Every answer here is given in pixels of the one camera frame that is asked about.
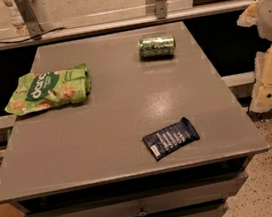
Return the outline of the green soda can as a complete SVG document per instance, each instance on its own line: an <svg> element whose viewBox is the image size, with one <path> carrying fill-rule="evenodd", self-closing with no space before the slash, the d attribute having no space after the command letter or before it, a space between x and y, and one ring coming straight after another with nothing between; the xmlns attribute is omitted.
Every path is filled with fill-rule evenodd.
<svg viewBox="0 0 272 217"><path fill-rule="evenodd" d="M145 37L138 41L141 58L154 58L173 56L175 50L175 37L171 35L160 37Z"/></svg>

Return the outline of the dark blue snack packet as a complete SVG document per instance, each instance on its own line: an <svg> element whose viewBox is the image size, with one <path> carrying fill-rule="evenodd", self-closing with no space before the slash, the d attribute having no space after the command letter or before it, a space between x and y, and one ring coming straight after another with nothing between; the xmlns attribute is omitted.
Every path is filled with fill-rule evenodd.
<svg viewBox="0 0 272 217"><path fill-rule="evenodd" d="M193 124L185 117L181 118L179 122L154 131L142 138L157 161L199 139L200 136Z"/></svg>

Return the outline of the green snack bag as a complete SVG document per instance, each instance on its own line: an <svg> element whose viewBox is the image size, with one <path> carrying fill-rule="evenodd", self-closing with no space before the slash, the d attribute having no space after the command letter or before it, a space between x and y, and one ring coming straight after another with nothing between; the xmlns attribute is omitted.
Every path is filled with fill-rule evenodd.
<svg viewBox="0 0 272 217"><path fill-rule="evenodd" d="M85 102L92 87L84 63L61 71L28 73L18 79L17 85L5 112L18 116Z"/></svg>

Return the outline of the upper grey drawer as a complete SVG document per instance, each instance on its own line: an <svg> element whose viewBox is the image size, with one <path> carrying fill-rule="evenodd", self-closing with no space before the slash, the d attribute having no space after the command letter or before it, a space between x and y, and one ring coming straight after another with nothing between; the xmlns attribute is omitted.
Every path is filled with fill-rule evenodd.
<svg viewBox="0 0 272 217"><path fill-rule="evenodd" d="M28 214L25 217L144 217L180 207L227 199L234 196L247 179L247 173L242 171L213 179L185 182L142 197L130 195L128 199L85 203Z"/></svg>

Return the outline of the left metal bracket post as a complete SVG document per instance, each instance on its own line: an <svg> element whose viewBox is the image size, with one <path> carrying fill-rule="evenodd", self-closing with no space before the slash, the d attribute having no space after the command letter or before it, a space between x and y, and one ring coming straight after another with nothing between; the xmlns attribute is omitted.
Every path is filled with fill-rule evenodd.
<svg viewBox="0 0 272 217"><path fill-rule="evenodd" d="M14 2L21 13L25 26L27 26L28 34L31 38L38 40L41 37L42 32L38 25L35 12L30 4L30 0L14 0Z"/></svg>

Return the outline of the grey metal rail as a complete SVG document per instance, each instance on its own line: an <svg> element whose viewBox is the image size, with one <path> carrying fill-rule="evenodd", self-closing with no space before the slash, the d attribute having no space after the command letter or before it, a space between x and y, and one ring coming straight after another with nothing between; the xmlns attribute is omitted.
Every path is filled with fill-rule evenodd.
<svg viewBox="0 0 272 217"><path fill-rule="evenodd" d="M193 6L184 10L172 11L165 19L157 19L155 15L137 17L133 19L123 19L122 21L80 26L80 28L58 28L44 32L41 37L33 39L28 36L16 37L15 39L2 39L0 41L0 51L10 50L11 48L60 42L73 40L74 38L100 35L102 33L131 30L138 28L151 27L152 25L179 22L180 20L194 19L195 17L230 13L237 10L244 10L256 0L229 0L215 2L215 4Z"/></svg>

